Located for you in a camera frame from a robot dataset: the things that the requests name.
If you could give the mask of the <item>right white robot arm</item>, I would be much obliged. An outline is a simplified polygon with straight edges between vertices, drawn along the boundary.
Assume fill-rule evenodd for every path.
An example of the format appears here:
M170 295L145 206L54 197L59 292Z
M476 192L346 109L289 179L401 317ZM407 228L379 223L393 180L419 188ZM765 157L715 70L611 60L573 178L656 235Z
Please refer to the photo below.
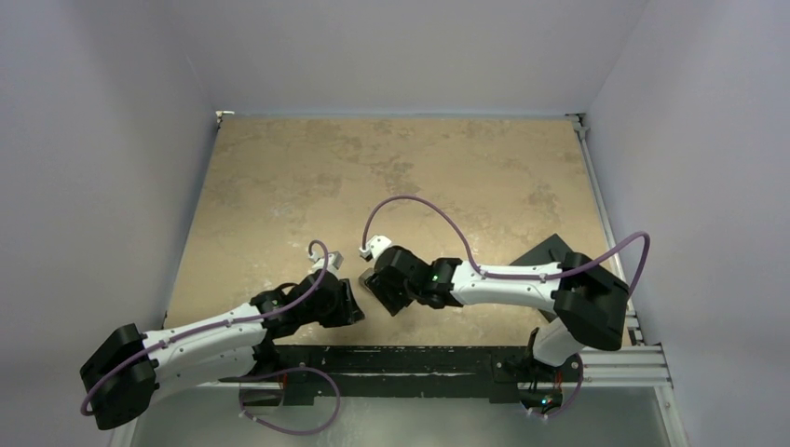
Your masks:
M523 354L534 378L548 377L585 347L622 347L629 287L580 252L547 264L475 267L459 258L427 263L380 237L361 248L361 257L373 265L362 277L365 287L392 316L412 303L434 309L515 305L552 314Z

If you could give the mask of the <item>white remote control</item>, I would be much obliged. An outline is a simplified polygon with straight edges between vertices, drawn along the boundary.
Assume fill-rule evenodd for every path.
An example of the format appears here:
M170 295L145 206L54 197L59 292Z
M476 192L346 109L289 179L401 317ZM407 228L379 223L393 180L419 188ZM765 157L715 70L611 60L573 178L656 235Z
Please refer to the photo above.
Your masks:
M364 288L364 289L365 289L365 290L367 290L367 291L369 291L369 290L370 290L370 288L369 288L369 285L368 285L368 281L369 281L369 279L371 278L371 276L372 276L374 273L375 273L375 271L374 271L372 268L367 268L366 270L364 270L364 271L363 271L363 272L362 272L362 273L359 275L359 284L360 284L360 286L361 286L362 288Z

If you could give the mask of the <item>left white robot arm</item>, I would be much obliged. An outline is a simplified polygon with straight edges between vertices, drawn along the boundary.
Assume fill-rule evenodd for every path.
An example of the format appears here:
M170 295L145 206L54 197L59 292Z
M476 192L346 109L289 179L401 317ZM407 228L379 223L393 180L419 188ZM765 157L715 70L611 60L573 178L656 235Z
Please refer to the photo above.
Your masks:
M347 279L313 273L196 323L149 332L126 324L80 368L87 392L80 412L109 430L193 386L247 376L265 381L278 368L274 340L312 323L339 328L363 318Z

